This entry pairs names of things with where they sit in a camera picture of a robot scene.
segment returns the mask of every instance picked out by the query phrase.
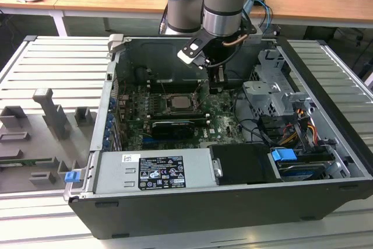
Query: warning label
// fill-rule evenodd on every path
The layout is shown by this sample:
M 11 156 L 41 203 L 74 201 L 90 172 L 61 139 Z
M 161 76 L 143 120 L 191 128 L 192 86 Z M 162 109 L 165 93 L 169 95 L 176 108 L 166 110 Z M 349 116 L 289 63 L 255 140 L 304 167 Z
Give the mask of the warning label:
M 141 157 L 139 159 L 140 190 L 185 187 L 185 173 L 182 156 Z

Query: white tag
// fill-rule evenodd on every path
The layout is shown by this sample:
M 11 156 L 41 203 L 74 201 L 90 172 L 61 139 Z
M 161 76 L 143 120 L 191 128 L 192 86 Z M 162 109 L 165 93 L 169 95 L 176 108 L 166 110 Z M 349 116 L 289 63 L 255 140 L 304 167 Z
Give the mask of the white tag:
M 138 162 L 141 157 L 141 154 L 123 154 L 122 155 L 122 162 L 123 163 L 133 163 Z

